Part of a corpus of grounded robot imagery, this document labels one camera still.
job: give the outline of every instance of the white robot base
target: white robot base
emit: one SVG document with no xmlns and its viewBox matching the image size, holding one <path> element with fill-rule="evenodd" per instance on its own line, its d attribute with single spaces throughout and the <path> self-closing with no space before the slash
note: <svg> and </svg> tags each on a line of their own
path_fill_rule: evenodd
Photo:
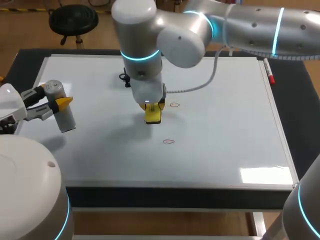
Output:
<svg viewBox="0 0 320 240">
<path fill-rule="evenodd" d="M 0 135 L 0 194 L 0 239 L 72 239 L 73 215 L 61 172 L 40 143 Z"/>
</svg>

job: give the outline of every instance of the wooden floor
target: wooden floor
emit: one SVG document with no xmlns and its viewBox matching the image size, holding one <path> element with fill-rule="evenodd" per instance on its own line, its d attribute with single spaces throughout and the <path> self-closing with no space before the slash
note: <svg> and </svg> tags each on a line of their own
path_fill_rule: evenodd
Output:
<svg viewBox="0 0 320 240">
<path fill-rule="evenodd" d="M 50 8 L 58 7 L 57 1 L 47 0 Z M 102 0 L 92 0 L 99 4 Z M 62 0 L 63 4 L 85 4 L 86 0 Z M 320 10 L 319 0 L 244 0 L 246 5 L 278 6 Z M 41 0 L 15 0 L 8 8 L 43 8 Z M 163 8 L 171 10 L 169 2 Z M 19 49 L 64 48 L 75 49 L 75 39 L 69 37 L 60 46 L 61 36 L 52 32 L 46 12 L 0 12 L 0 76 L 8 72 Z M 110 15 L 100 14 L 99 25 L 82 36 L 87 49 L 119 49 Z M 305 63 L 313 84 L 320 94 L 320 63 Z M 278 213 L 264 213 L 266 226 L 270 226 Z M 244 212 L 75 212 L 75 233 L 84 235 L 141 234 L 141 235 L 237 235 L 247 236 L 250 229 Z"/>
</svg>

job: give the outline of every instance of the black table edge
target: black table edge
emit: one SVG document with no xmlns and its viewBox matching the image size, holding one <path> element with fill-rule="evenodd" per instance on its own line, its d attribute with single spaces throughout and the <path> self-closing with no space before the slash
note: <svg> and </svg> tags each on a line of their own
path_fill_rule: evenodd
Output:
<svg viewBox="0 0 320 240">
<path fill-rule="evenodd" d="M 44 58 L 52 54 L 121 55 L 119 50 L 22 49 L 4 83 L 12 84 L 18 92 L 32 88 Z M 205 54 L 206 57 L 214 55 L 213 51 Z M 229 55 L 222 52 L 220 56 Z M 244 52 L 234 52 L 233 56 L 256 57 Z M 319 97 L 303 62 L 270 59 L 269 63 L 276 80 L 271 87 L 273 97 L 297 175 L 301 179 L 320 153 Z M 145 187 L 67 187 L 67 192 L 73 207 L 240 210 L 280 210 L 290 194 L 285 190 Z"/>
</svg>

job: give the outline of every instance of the red marker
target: red marker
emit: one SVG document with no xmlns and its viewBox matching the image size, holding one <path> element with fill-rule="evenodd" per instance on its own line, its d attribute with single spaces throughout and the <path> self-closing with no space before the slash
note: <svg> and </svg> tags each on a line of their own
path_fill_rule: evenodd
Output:
<svg viewBox="0 0 320 240">
<path fill-rule="evenodd" d="M 270 85 L 275 84 L 276 81 L 275 81 L 274 75 L 272 74 L 271 67 L 269 65 L 269 62 L 268 62 L 267 58 L 263 59 L 263 64 L 264 64 L 264 67 L 265 67 L 265 70 L 266 70 L 266 74 L 268 75 L 268 79 L 269 79 Z"/>
</svg>

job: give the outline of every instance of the whiteboard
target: whiteboard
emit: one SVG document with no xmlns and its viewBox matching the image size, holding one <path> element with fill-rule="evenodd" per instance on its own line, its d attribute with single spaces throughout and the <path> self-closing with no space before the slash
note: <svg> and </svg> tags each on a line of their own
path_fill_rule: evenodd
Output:
<svg viewBox="0 0 320 240">
<path fill-rule="evenodd" d="M 182 69 L 163 58 L 163 82 L 168 90 L 196 87 L 213 65 L 204 57 Z M 168 94 L 155 125 L 144 123 L 144 111 L 119 79 L 123 67 L 120 56 L 53 55 L 42 64 L 37 84 L 63 83 L 74 98 L 76 129 L 61 133 L 51 117 L 24 122 L 19 135 L 52 152 L 67 187 L 291 190 L 298 182 L 256 58 L 220 57 L 213 82 Z"/>
</svg>

